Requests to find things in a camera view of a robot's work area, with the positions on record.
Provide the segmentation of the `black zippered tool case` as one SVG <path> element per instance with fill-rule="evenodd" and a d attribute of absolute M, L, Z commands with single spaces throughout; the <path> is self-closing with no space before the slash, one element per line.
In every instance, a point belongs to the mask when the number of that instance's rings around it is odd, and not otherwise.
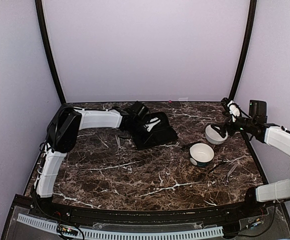
<path fill-rule="evenodd" d="M 158 118 L 159 121 L 154 123 L 150 131 L 144 124 L 135 122 L 129 130 L 132 140 L 137 150 L 145 150 L 159 145 L 164 145 L 178 139 L 176 131 L 169 123 L 167 115 L 162 112 L 154 112 L 150 115 L 150 119 Z"/>

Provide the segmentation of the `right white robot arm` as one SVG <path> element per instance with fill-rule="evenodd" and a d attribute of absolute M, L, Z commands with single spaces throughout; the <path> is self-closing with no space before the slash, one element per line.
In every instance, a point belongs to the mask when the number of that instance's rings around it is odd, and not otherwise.
<path fill-rule="evenodd" d="M 224 97 L 221 100 L 227 119 L 223 123 L 211 124 L 216 135 L 225 139 L 236 132 L 250 134 L 263 144 L 280 150 L 290 157 L 290 130 L 274 123 L 268 123 L 267 103 L 262 100 L 250 100 L 246 114 L 233 100 Z M 290 200 L 290 178 L 274 183 L 250 187 L 240 205 L 240 213 L 251 217 L 260 208 L 260 203 Z"/>

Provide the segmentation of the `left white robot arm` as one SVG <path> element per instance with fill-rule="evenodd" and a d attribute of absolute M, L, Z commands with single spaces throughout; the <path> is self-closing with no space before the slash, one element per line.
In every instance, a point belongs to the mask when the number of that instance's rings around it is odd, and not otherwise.
<path fill-rule="evenodd" d="M 62 104 L 47 127 L 45 141 L 40 145 L 43 159 L 38 167 L 32 194 L 42 199 L 36 203 L 36 210 L 45 218 L 52 218 L 56 213 L 55 206 L 45 198 L 52 197 L 60 166 L 67 153 L 76 145 L 80 130 L 121 128 L 148 134 L 161 122 L 159 117 L 152 116 L 140 102 L 127 109 L 115 106 L 103 110 Z"/>

